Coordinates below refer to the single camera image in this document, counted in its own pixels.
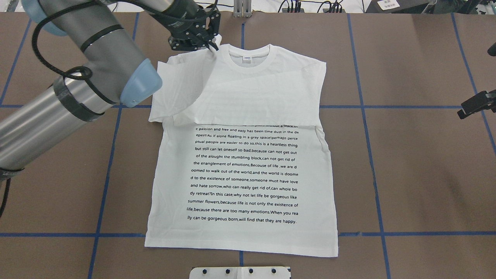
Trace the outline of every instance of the sticker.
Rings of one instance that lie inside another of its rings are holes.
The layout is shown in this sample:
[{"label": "sticker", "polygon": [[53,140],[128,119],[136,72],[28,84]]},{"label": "sticker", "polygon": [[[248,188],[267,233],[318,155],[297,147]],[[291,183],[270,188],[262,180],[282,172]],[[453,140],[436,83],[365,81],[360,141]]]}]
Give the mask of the sticker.
[{"label": "sticker", "polygon": [[377,4],[379,4],[379,7],[382,10],[389,10],[389,9],[394,9],[398,8],[400,4],[396,0],[382,0],[382,1],[377,1]]}]

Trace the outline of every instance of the table surface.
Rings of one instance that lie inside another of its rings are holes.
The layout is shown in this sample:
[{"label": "table surface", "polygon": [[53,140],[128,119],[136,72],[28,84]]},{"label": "table surface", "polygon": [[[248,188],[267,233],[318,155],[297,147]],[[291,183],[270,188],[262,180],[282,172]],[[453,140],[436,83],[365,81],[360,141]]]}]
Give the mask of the table surface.
[{"label": "table surface", "polygon": [[[173,53],[144,13],[116,17],[154,65]],[[162,137],[150,99],[116,105],[12,180],[0,219],[0,278],[188,278],[192,267],[289,266],[294,279],[493,278],[496,115],[458,119],[493,90],[496,17],[222,13],[223,43],[267,44],[327,62],[320,117],[332,156],[339,257],[145,248]],[[35,58],[35,24],[0,13],[0,119],[57,77]],[[40,50],[85,62],[67,37]]]}]

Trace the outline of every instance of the white fabric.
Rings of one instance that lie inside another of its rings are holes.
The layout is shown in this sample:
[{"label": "white fabric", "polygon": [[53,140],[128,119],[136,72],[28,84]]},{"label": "white fabric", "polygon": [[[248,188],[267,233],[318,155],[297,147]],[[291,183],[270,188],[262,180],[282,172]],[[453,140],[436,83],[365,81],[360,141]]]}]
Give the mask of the white fabric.
[{"label": "white fabric", "polygon": [[[325,63],[272,45],[253,51],[221,45],[158,68],[163,87],[153,95],[149,121],[163,122],[164,135],[145,246],[336,257],[330,152],[318,117]],[[236,190],[220,189],[225,185]],[[222,202],[238,204],[216,204]]]}]

